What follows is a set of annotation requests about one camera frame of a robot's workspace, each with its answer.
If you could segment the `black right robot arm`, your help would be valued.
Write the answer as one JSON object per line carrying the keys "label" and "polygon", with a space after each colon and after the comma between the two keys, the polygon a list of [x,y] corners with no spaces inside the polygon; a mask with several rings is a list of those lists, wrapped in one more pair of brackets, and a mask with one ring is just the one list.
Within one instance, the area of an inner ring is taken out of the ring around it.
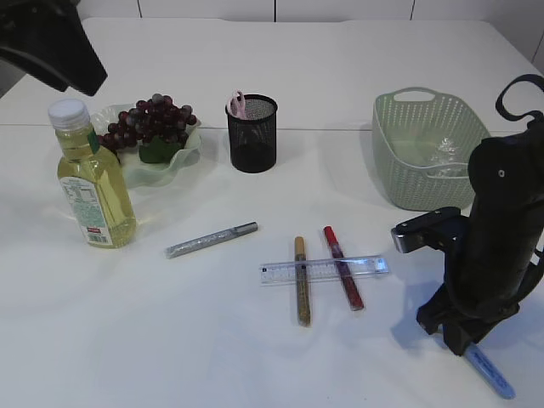
{"label": "black right robot arm", "polygon": [[427,246],[444,252],[445,272],[416,315],[427,333],[442,329],[458,356],[517,314],[543,277],[543,264],[531,262],[543,232],[542,128],[483,140],[468,172],[475,197],[463,228],[422,232]]}

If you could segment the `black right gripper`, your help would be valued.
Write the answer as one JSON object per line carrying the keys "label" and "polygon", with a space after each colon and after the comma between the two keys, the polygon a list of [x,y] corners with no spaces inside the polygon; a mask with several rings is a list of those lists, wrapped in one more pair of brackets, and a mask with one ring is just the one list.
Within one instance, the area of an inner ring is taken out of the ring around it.
{"label": "black right gripper", "polygon": [[471,343],[478,343],[495,326],[516,315],[519,302],[473,304],[450,294],[443,283],[416,313],[416,321],[429,335],[442,334],[450,351],[463,356]]}

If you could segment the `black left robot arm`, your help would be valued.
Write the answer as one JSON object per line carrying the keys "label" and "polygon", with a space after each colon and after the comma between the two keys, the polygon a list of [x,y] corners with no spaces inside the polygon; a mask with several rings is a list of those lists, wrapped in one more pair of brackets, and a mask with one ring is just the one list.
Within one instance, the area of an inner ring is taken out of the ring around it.
{"label": "black left robot arm", "polygon": [[1,2],[1,60],[64,92],[94,96],[107,72],[77,12],[77,1]]}

